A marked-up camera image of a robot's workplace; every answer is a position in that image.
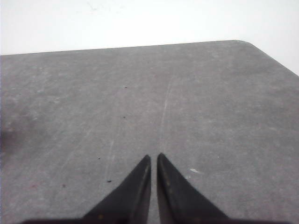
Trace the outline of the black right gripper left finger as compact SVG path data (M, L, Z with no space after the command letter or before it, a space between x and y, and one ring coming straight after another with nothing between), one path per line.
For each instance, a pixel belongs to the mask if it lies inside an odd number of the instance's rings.
M83 216L94 221L146 221L151 194L151 159L148 155L123 182Z

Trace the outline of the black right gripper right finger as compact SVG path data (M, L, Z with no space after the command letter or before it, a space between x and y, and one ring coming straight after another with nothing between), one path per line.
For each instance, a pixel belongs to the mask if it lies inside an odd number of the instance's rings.
M157 196L162 221L229 220L183 177L163 153L157 157Z

